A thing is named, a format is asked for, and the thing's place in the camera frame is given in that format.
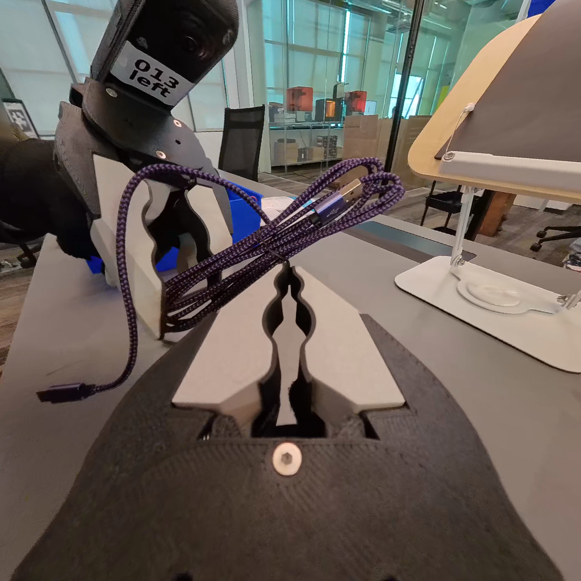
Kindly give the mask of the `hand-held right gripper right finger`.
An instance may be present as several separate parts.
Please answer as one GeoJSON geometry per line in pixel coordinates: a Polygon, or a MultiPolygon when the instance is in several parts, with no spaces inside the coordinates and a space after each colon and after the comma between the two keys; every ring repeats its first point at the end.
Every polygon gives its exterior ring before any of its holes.
{"type": "Polygon", "coordinates": [[[304,335],[289,389],[296,436],[326,436],[362,412],[403,407],[405,398],[362,315],[301,267],[289,276],[304,335]]]}

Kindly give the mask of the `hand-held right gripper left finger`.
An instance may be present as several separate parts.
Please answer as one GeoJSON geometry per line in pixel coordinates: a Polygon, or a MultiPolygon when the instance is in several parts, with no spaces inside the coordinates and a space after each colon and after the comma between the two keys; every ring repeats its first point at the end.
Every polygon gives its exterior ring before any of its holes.
{"type": "Polygon", "coordinates": [[[259,436],[276,425],[281,369],[273,338],[290,268],[277,265],[217,313],[172,398],[181,409],[228,415],[259,436]]]}

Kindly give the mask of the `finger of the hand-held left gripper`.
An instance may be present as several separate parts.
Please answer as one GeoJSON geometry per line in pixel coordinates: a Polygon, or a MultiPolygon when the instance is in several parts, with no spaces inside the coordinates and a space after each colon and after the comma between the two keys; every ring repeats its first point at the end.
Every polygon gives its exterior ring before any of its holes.
{"type": "MultiPolygon", "coordinates": [[[[92,156],[100,217],[92,222],[90,235],[105,264],[107,280],[120,288],[116,260],[117,217],[121,195],[134,173],[124,164],[99,155],[92,156]]],[[[163,282],[154,257],[156,242],[146,226],[146,211],[153,200],[150,186],[142,181],[128,209],[126,223],[126,263],[130,291],[138,318],[156,338],[162,337],[163,282]]]]}
{"type": "Polygon", "coordinates": [[[176,202],[175,210],[179,273],[231,246],[231,233],[211,187],[195,185],[176,202]]]}

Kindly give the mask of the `blue plastic bin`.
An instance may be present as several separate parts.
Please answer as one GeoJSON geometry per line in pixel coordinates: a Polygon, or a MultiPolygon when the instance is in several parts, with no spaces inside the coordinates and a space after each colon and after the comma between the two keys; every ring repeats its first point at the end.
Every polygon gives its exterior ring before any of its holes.
{"type": "MultiPolygon", "coordinates": [[[[256,232],[261,226],[261,217],[247,199],[251,199],[254,204],[261,209],[262,194],[254,192],[242,185],[235,185],[244,196],[239,196],[236,191],[225,188],[228,196],[229,210],[232,222],[232,244],[234,245],[244,238],[256,232]]],[[[177,271],[177,257],[179,250],[178,240],[178,218],[176,216],[175,204],[182,198],[178,192],[167,195],[154,194],[154,202],[164,201],[163,210],[154,219],[146,218],[146,227],[149,235],[156,241],[156,271],[167,272],[177,271]]]]}

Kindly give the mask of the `person's left forearm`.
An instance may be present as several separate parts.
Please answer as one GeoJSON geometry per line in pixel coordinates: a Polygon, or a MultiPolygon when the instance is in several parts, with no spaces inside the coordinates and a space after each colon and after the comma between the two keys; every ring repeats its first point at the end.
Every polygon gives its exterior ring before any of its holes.
{"type": "Polygon", "coordinates": [[[85,207],[56,170],[52,142],[1,139],[1,242],[47,234],[72,257],[99,255],[85,207]]]}

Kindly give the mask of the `printed paper sheet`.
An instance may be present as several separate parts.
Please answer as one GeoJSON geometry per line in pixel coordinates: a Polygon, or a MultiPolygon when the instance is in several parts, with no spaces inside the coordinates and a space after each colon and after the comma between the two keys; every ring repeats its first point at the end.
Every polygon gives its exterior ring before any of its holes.
{"type": "Polygon", "coordinates": [[[261,200],[261,209],[269,220],[274,221],[295,199],[290,196],[263,197],[261,200]]]}

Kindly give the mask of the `black office chair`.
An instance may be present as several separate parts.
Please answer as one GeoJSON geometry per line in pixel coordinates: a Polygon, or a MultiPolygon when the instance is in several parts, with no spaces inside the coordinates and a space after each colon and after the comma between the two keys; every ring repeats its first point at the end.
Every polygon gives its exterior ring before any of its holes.
{"type": "Polygon", "coordinates": [[[264,118],[265,105],[224,109],[219,170],[255,182],[258,180],[264,118]]]}

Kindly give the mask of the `small printed marker sign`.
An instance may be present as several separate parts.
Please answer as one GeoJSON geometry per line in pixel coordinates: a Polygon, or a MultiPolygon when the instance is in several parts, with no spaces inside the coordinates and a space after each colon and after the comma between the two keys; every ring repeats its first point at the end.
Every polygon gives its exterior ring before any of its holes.
{"type": "Polygon", "coordinates": [[[1,101],[12,126],[17,127],[28,138],[40,138],[25,103],[21,99],[2,98],[1,101]]]}

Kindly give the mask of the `wide black table strip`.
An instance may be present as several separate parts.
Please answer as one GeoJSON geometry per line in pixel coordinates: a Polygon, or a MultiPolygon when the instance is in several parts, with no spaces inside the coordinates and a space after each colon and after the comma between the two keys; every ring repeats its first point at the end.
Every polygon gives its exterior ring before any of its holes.
{"type": "Polygon", "coordinates": [[[380,222],[364,222],[344,233],[416,263],[439,256],[451,259],[453,251],[452,246],[380,222]]]}

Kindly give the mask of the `white folding stand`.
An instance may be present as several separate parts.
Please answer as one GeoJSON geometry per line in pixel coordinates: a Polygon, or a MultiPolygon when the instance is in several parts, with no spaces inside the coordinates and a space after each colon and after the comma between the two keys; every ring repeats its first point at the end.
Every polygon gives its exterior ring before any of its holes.
{"type": "MultiPolygon", "coordinates": [[[[498,178],[580,193],[579,162],[448,151],[439,170],[474,182],[498,178]]],[[[438,256],[400,273],[396,286],[550,367],[580,373],[580,292],[559,296],[466,261],[462,244],[473,197],[462,195],[451,257],[438,256]]]]}

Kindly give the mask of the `large cardboard box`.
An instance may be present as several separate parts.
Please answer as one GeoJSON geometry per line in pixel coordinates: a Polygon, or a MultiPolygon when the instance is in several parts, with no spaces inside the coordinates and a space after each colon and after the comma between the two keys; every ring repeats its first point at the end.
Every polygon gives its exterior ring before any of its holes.
{"type": "Polygon", "coordinates": [[[377,114],[345,117],[342,158],[375,157],[380,129],[377,114]]]}

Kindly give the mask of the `black floor lamp stand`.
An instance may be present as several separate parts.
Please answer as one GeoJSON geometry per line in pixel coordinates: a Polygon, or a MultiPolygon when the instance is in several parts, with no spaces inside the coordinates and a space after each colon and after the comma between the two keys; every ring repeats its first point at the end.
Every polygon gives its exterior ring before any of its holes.
{"type": "Polygon", "coordinates": [[[405,27],[407,28],[407,40],[404,46],[403,62],[400,71],[401,77],[397,92],[395,109],[392,116],[392,126],[385,158],[385,169],[388,172],[391,172],[395,166],[396,149],[402,125],[405,96],[409,85],[412,62],[417,48],[419,31],[425,12],[425,5],[426,1],[414,1],[411,17],[409,22],[405,24],[405,27]]]}

